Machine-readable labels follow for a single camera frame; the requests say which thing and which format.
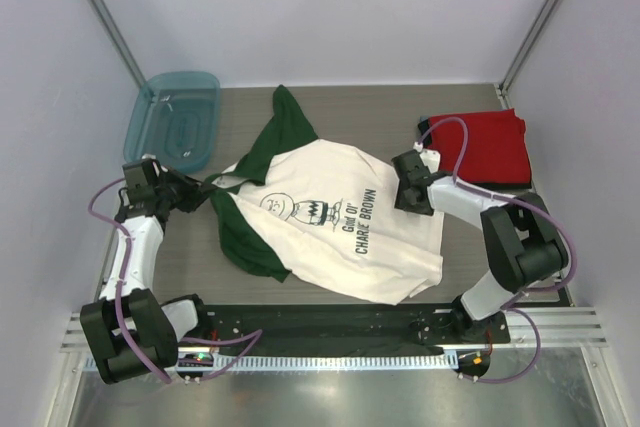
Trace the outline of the white and green t-shirt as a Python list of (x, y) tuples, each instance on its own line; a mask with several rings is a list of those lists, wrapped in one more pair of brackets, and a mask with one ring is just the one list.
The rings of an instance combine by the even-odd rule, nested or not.
[(208, 178), (223, 254), (248, 274), (289, 275), (396, 305), (442, 280), (444, 216), (395, 208), (394, 168), (320, 138), (284, 86), (236, 164)]

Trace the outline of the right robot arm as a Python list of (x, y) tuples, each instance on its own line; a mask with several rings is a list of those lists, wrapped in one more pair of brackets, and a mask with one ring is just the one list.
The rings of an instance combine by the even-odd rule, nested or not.
[(394, 157), (392, 165), (398, 177), (397, 209), (426, 216), (445, 213), (483, 235), (488, 271), (451, 304), (450, 326), (460, 341), (477, 340), (503, 306), (568, 266), (565, 242), (538, 194), (501, 194), (456, 180), (430, 170), (414, 150)]

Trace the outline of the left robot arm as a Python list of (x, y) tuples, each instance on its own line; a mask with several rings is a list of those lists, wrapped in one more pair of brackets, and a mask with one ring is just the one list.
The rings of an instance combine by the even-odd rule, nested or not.
[(152, 292), (157, 255), (174, 210), (191, 213), (206, 200), (203, 184), (152, 156), (123, 166), (114, 181), (119, 207), (108, 217), (90, 214), (116, 231), (117, 244), (106, 283), (80, 323), (102, 381), (116, 384), (145, 374), (168, 381), (179, 343), (205, 344), (213, 322), (196, 294), (159, 303)]

